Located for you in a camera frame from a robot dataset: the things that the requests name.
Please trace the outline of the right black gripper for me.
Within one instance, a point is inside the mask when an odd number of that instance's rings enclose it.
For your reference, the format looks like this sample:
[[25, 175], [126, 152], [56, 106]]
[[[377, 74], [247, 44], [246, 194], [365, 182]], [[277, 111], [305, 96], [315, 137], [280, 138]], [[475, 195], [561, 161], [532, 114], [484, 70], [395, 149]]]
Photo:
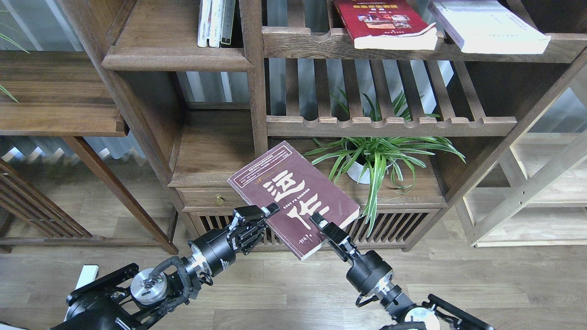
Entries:
[[323, 231], [333, 251], [351, 265], [347, 280], [361, 295], [384, 297], [392, 290], [392, 267], [374, 250], [360, 253], [352, 239], [335, 223], [329, 223], [319, 212], [310, 216], [312, 223]]

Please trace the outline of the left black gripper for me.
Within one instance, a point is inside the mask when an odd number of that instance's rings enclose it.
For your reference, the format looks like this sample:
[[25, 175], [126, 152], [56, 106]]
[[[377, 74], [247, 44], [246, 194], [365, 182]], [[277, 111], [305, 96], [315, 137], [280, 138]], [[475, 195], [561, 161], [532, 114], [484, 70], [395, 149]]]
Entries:
[[264, 236], [266, 220], [279, 211], [277, 203], [262, 208], [248, 205], [234, 209], [228, 226], [222, 230], [214, 228], [190, 242], [193, 273], [216, 276], [235, 262], [237, 253], [250, 253]]

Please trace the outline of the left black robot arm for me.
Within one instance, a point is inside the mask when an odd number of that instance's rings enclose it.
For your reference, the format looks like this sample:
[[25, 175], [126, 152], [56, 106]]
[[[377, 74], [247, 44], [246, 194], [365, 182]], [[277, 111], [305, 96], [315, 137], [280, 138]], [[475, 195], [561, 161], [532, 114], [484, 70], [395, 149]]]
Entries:
[[191, 256], [172, 256], [143, 271], [132, 263], [74, 290], [57, 330], [149, 329], [178, 305], [196, 299], [202, 285], [211, 286], [212, 278], [232, 265], [237, 253], [248, 254], [277, 211], [275, 203], [236, 208], [228, 226], [189, 242]]

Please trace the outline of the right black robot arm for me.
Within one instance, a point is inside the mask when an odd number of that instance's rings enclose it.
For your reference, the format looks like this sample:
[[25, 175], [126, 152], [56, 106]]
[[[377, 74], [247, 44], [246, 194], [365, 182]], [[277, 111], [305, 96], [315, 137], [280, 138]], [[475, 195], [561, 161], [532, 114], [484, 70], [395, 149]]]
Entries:
[[329, 223], [319, 213], [310, 216], [310, 220], [325, 235], [341, 260], [350, 263], [346, 278], [360, 293], [356, 306], [362, 307], [378, 301], [396, 322], [384, 326], [384, 330], [438, 330], [441, 319], [453, 330], [493, 329], [486, 322], [436, 295], [428, 295], [428, 301], [417, 305], [405, 295], [400, 286], [392, 283], [393, 269], [378, 253], [374, 250], [360, 253], [344, 230], [335, 223]]

